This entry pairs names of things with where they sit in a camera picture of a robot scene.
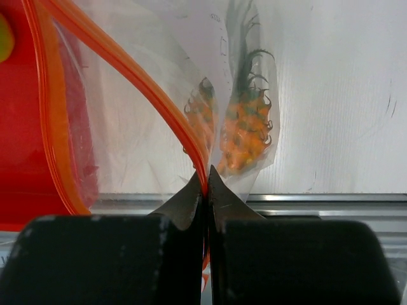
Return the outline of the clear zip top bag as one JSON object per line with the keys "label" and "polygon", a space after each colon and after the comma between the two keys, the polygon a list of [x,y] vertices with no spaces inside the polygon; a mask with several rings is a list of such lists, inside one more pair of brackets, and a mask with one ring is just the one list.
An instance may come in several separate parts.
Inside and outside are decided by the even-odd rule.
{"label": "clear zip top bag", "polygon": [[[101,193],[176,193],[191,173],[206,191],[220,152],[206,150],[184,106],[203,78],[221,105],[229,101],[228,1],[39,2],[79,41],[97,166],[95,201]],[[272,52],[265,6],[254,2],[261,45]],[[278,139],[263,167],[221,176],[241,199],[273,163]]]}

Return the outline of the yellow pineapple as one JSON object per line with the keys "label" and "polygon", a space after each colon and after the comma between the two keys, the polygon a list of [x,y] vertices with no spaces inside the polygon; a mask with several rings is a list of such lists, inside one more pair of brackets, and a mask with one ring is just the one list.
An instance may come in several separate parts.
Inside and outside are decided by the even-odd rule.
{"label": "yellow pineapple", "polygon": [[229,178],[261,168],[270,158],[278,133],[275,57],[261,45],[259,6],[228,1],[225,11],[231,93],[221,105],[208,78],[184,106],[184,114],[207,151],[218,148],[216,169]]}

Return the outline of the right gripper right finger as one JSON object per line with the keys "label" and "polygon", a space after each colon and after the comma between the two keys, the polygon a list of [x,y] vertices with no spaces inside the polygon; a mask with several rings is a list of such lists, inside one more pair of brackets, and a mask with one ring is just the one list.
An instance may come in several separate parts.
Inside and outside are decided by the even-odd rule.
{"label": "right gripper right finger", "polygon": [[399,304],[379,239],[365,223],[264,218],[211,168],[208,236],[214,304]]}

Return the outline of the green lime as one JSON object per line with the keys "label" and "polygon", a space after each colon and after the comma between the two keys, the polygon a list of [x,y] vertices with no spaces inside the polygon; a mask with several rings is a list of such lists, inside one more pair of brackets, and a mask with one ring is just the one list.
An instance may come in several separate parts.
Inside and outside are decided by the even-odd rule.
{"label": "green lime", "polygon": [[0,62],[6,61],[15,46],[15,37],[10,26],[3,14],[0,15]]}

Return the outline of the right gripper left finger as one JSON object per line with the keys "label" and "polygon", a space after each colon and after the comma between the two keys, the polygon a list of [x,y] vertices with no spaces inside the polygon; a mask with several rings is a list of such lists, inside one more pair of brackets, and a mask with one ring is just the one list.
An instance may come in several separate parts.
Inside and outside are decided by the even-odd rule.
{"label": "right gripper left finger", "polygon": [[1,272],[1,303],[199,304],[203,207],[194,175],[149,215],[38,217]]}

